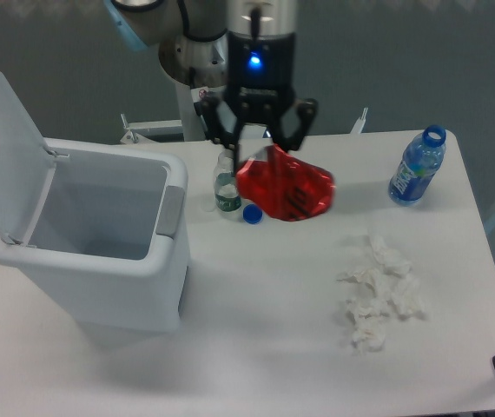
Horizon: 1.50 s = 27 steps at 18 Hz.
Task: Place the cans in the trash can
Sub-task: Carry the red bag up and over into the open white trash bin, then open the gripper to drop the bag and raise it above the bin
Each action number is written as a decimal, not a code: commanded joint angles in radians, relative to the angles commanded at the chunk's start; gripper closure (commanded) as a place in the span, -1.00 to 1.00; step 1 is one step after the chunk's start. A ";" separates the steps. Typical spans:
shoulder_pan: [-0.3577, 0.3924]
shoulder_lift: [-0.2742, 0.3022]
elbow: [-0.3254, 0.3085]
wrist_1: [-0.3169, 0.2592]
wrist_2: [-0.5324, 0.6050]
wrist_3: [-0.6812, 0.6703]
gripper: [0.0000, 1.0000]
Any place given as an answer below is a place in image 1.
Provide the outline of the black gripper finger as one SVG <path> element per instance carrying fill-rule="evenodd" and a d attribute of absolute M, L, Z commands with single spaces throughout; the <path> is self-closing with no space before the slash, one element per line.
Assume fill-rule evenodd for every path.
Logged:
<path fill-rule="evenodd" d="M 296 99 L 288 109 L 267 105 L 267 130 L 275 146 L 285 153 L 298 151 L 318 114 L 315 99 Z"/>
<path fill-rule="evenodd" d="M 201 99 L 201 114 L 207 127 L 207 139 L 232 153 L 232 175 L 236 175 L 241 148 L 241 121 L 221 95 L 205 95 Z"/>

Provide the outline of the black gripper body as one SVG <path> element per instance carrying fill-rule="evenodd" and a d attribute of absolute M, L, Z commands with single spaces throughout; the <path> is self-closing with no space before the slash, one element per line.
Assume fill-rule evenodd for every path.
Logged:
<path fill-rule="evenodd" d="M 281 118 L 294 103 L 296 35 L 252 37 L 228 32 L 228 82 L 223 99 L 235 116 L 225 130 L 238 136 L 245 125 L 267 126 L 282 136 Z"/>

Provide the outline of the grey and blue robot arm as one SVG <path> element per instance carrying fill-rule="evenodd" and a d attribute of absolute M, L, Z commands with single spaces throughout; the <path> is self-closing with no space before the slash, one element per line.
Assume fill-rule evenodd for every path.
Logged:
<path fill-rule="evenodd" d="M 285 152 L 300 148 L 318 104 L 293 87 L 295 1 L 107 1 L 133 50 L 158 48 L 175 83 L 183 137 L 239 158 L 247 125 L 266 128 Z"/>

